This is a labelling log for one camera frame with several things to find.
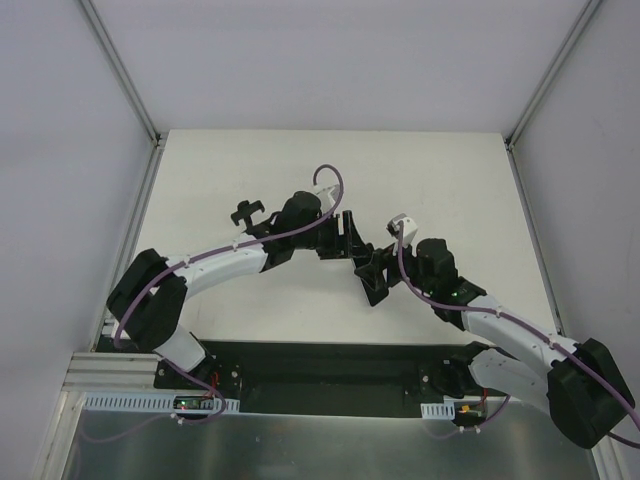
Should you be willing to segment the black phone stand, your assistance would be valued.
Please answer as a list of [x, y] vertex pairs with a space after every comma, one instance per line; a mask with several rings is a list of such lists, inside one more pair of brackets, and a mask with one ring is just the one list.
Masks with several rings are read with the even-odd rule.
[[244, 226], [241, 243], [265, 242], [268, 238], [279, 233], [278, 228], [276, 227], [276, 221], [281, 213], [280, 210], [272, 212], [263, 220], [257, 222], [254, 221], [254, 214], [265, 212], [265, 206], [260, 200], [242, 200], [237, 204], [236, 210], [230, 215], [230, 219], [235, 226]]

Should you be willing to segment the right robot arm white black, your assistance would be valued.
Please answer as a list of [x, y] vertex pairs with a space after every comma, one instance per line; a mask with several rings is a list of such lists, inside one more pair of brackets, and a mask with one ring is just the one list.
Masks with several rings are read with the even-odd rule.
[[635, 400], [610, 351], [545, 331], [517, 317], [484, 289], [462, 277], [443, 239], [416, 248], [366, 246], [354, 273], [384, 299], [404, 283], [443, 321], [489, 341], [469, 360], [450, 369], [461, 394], [499, 390], [547, 414], [574, 444], [590, 449], [625, 418], [639, 420]]

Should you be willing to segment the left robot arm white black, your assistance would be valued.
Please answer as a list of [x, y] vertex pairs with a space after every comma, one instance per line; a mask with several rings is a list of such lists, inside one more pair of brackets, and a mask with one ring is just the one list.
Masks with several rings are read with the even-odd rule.
[[268, 219], [254, 223], [260, 201], [240, 202], [231, 215], [246, 228], [235, 245], [191, 260], [170, 259], [154, 249], [139, 253], [114, 289], [106, 306], [143, 353], [155, 353], [177, 367], [188, 388], [204, 387], [216, 372], [205, 347], [180, 323], [185, 303], [195, 295], [239, 276], [263, 273], [289, 261], [297, 250], [313, 250], [322, 260], [349, 259], [365, 265], [373, 247], [364, 242], [351, 212], [323, 218], [320, 198], [298, 191]]

